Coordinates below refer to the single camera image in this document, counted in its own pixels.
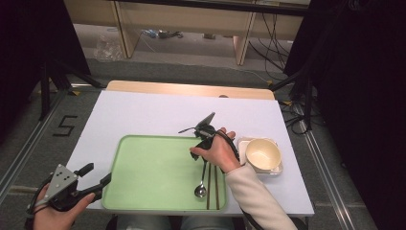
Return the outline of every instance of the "green tray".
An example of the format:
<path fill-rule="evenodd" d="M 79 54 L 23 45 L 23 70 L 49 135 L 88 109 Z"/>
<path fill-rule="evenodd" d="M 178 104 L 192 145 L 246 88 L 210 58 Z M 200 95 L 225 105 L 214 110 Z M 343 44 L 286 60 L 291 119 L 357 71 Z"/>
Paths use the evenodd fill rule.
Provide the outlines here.
<path fill-rule="evenodd" d="M 203 160 L 194 161 L 189 148 L 193 137 L 128 135 L 122 138 L 111 168 L 112 180 L 104 189 L 102 205 L 110 210 L 212 211 L 226 204 L 224 175 L 217 167 L 218 205 L 214 166 L 210 195 L 199 198 Z M 208 188 L 209 164 L 205 173 Z M 210 197 L 208 209 L 207 198 Z"/>

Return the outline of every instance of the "metal utensil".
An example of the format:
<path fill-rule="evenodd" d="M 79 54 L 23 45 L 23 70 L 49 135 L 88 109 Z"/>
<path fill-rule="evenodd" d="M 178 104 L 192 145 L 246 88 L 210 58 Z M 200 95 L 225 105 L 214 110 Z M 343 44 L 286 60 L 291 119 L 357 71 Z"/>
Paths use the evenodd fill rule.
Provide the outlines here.
<path fill-rule="evenodd" d="M 206 164 L 207 164 L 207 161 L 204 161 L 202 180 L 200 181 L 200 184 L 194 189 L 194 195 L 197 197 L 203 197 L 206 195 L 206 188 L 204 187 L 204 184 L 203 184 L 204 174 L 206 172 Z"/>

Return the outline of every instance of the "floor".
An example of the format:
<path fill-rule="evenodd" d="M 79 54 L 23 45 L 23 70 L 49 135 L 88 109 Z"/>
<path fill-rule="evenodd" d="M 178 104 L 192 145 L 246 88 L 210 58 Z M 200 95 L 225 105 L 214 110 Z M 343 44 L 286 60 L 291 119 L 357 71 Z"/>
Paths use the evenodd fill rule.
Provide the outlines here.
<path fill-rule="evenodd" d="M 204 38 L 203 34 L 182 33 L 183 37 L 171 38 L 152 38 L 150 35 L 143 34 L 134 56 L 130 59 L 122 59 L 120 54 L 114 53 L 120 51 L 120 49 L 115 49 L 118 44 L 116 28 L 76 25 L 76 30 L 83 52 L 87 58 L 93 59 L 89 61 L 89 65 L 95 69 L 97 68 L 95 66 L 116 63 L 117 60 L 124 65 L 126 63 L 168 64 L 195 67 L 199 70 L 207 67 L 224 72 L 243 73 L 244 78 L 258 81 L 256 84 L 258 87 L 266 87 L 271 81 L 275 82 L 285 78 L 280 68 L 265 62 L 264 58 L 254 50 L 256 48 L 266 54 L 269 39 L 252 38 L 252 46 L 247 50 L 244 65 L 238 66 L 232 39 L 219 34 L 216 34 L 214 39 Z M 117 54 L 116 56 L 109 58 L 101 56 L 101 54 L 106 54 L 105 49 L 102 49 L 105 48 L 106 39 L 112 42 L 109 43 L 112 50 L 108 54 Z M 291 45 L 292 41 L 279 41 L 279 52 L 285 55 L 282 56 L 283 61 L 275 52 L 269 52 L 269 57 L 282 67 Z M 290 86 L 287 85 L 284 89 L 275 92 L 277 100 L 289 100 L 286 92 Z M 97 92 L 89 90 L 81 92 L 81 97 L 68 96 L 69 100 L 61 100 L 60 109 L 55 111 L 46 127 L 47 130 L 41 134 L 39 140 L 34 140 L 35 146 L 30 147 L 31 133 L 37 126 L 37 117 L 40 113 L 38 91 L 39 89 L 36 88 L 32 101 L 25 108 L 25 112 L 17 118 L 15 129 L 9 135 L 10 138 L 0 147 L 2 152 L 0 173 L 2 176 L 8 173 L 7 168 L 13 162 L 15 155 L 23 149 L 29 153 L 26 163 L 19 172 L 15 173 L 16 178 L 7 196 L 0 202 L 0 229 L 21 229 L 25 218 L 23 211 L 38 184 L 37 180 L 44 178 L 46 172 L 51 172 L 55 162 L 69 160 L 69 154 L 65 154 L 65 152 L 72 152 L 80 136 L 79 131 L 85 126 L 86 118 L 92 110 L 92 107 L 80 105 L 91 104 L 98 97 Z M 317 99 L 317 92 L 314 93 L 314 99 Z M 295 106 L 282 106 L 281 109 L 283 117 L 287 121 L 302 113 L 303 108 L 297 103 Z M 60 121 L 57 117 L 66 114 L 79 114 L 83 120 L 78 121 L 79 125 L 75 126 L 72 138 L 67 139 L 64 143 L 52 143 L 52 138 L 55 138 L 53 134 L 56 133 Z M 324 126 L 317 106 L 313 107 L 313 115 L 313 129 L 306 134 L 301 134 L 305 128 L 303 123 L 292 126 L 286 123 L 304 183 L 315 209 L 313 217 L 302 218 L 302 220 L 307 222 L 308 229 L 311 230 L 376 229 L 368 209 L 353 186 L 345 168 L 341 165 L 339 153 Z M 40 168 L 34 158 L 44 159 Z M 110 218 L 111 215 L 106 213 L 86 212 L 77 220 L 74 229 L 104 229 Z"/>

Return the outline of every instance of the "gray carpet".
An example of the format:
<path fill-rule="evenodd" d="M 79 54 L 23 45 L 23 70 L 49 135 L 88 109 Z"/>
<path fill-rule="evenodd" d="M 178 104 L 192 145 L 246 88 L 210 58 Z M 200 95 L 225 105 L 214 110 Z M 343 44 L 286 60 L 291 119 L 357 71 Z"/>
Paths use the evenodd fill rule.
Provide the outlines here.
<path fill-rule="evenodd" d="M 114 79 L 266 88 L 267 84 L 264 80 L 271 80 L 271 77 L 261 71 L 256 71 L 253 74 L 233 69 L 203 66 L 128 63 L 125 61 L 100 63 L 93 59 L 89 59 L 88 63 L 94 78 L 104 83 Z M 280 79 L 285 78 L 282 74 L 272 75 Z M 71 81 L 81 82 L 81 80 L 76 78 L 72 78 Z M 288 87 L 278 90 L 275 92 L 276 98 L 285 100 L 287 93 Z M 63 99 L 29 162 L 16 178 L 14 186 L 36 187 L 55 169 L 57 164 L 66 164 L 98 96 L 98 91 L 82 91 L 77 96 L 66 96 Z M 39 116 L 39 95 L 34 94 L 33 100 L 21 113 L 21 119 L 18 119 L 8 140 L 0 147 L 0 162 L 2 164 L 0 173 L 2 175 L 5 172 L 5 168 L 12 161 L 13 156 L 16 155 L 24 144 L 30 130 L 36 125 Z M 66 128 L 58 127 L 64 116 L 76 117 L 65 120 L 65 124 L 74 126 L 74 129 L 69 136 L 55 136 L 54 134 L 67 133 L 68 131 Z M 285 120 L 292 116 L 290 112 L 283 113 Z M 315 117 L 312 119 L 312 122 L 313 133 L 327 160 L 328 168 L 334 177 L 342 198 L 349 207 L 357 229 L 376 229 L 347 171 L 341 167 L 340 156 L 334 147 L 327 128 L 323 126 L 323 119 Z M 299 130 L 299 127 L 295 125 L 293 130 Z M 304 183 L 310 199 L 314 203 L 315 215 L 309 219 L 309 229 L 341 229 L 340 222 L 331 205 L 304 136 L 295 134 L 291 128 L 288 129 L 288 132 L 299 162 Z M 30 198 L 30 195 L 18 191 L 8 194 L 0 206 L 0 229 L 22 229 L 25 207 L 29 203 Z M 109 219 L 109 214 L 86 212 L 78 219 L 74 229 L 104 229 Z"/>

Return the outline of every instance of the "sleeve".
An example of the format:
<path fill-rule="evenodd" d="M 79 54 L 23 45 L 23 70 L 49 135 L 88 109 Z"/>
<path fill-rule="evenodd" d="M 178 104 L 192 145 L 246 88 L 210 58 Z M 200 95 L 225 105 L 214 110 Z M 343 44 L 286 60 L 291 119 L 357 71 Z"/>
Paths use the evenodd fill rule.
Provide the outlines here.
<path fill-rule="evenodd" d="M 242 212 L 262 229 L 297 229 L 278 201 L 257 178 L 249 164 L 228 172 L 226 183 Z"/>

